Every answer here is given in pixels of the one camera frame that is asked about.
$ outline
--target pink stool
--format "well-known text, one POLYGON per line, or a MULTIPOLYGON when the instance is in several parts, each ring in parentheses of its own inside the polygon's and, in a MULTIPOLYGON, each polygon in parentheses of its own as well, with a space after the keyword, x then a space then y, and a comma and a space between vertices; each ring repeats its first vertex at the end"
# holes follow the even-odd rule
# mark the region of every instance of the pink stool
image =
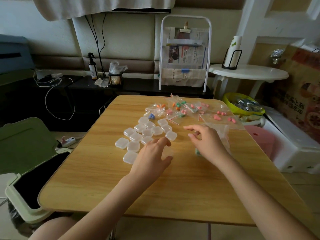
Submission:
POLYGON ((244 127, 246 128, 250 136, 252 136, 252 138, 256 141, 262 151, 272 161, 272 152, 276 143, 276 137, 274 136, 274 134, 254 125, 245 125, 244 127))

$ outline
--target white round table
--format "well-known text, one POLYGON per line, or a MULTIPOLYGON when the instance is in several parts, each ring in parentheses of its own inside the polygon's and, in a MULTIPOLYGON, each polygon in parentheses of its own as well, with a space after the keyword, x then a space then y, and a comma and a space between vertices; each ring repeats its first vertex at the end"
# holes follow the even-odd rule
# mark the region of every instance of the white round table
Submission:
POLYGON ((222 81, 220 89, 215 91, 214 98, 222 99, 225 93, 229 78, 256 80, 249 96, 255 98, 257 92, 263 82, 272 83, 275 80, 282 80, 289 77, 286 71, 260 65, 243 65, 239 64, 236 70, 224 69, 222 64, 211 65, 209 72, 216 74, 213 87, 217 86, 218 80, 222 81))

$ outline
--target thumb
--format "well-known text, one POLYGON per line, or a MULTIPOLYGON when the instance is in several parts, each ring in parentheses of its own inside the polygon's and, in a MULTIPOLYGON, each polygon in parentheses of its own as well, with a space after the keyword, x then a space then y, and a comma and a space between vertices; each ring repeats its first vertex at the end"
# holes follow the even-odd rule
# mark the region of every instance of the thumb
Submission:
POLYGON ((190 137, 190 140, 192 141, 192 143, 196 146, 199 142, 199 139, 196 137, 195 134, 188 134, 188 137, 190 137))
POLYGON ((172 159, 173 159, 172 156, 167 156, 164 160, 162 160, 162 164, 164 166, 164 169, 166 169, 170 165, 172 159))

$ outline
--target paper towel roll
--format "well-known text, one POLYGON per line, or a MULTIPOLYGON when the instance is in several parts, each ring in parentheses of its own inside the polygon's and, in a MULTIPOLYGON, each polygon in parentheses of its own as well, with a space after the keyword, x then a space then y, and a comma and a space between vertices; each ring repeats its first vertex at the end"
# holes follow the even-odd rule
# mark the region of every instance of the paper towel roll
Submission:
POLYGON ((225 67, 233 68, 236 66, 240 52, 239 51, 235 52, 233 57, 232 57, 232 53, 235 50, 240 49, 241 39, 242 39, 242 36, 233 36, 233 40, 231 41, 228 53, 226 54, 226 60, 223 64, 225 67))

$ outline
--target blue storage box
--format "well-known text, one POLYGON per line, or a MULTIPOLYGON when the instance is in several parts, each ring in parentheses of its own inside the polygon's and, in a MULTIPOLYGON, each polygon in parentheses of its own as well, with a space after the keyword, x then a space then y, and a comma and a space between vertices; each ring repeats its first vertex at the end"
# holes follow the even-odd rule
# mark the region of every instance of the blue storage box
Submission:
POLYGON ((30 68, 35 68, 35 65, 27 39, 0 34, 0 74, 30 68))

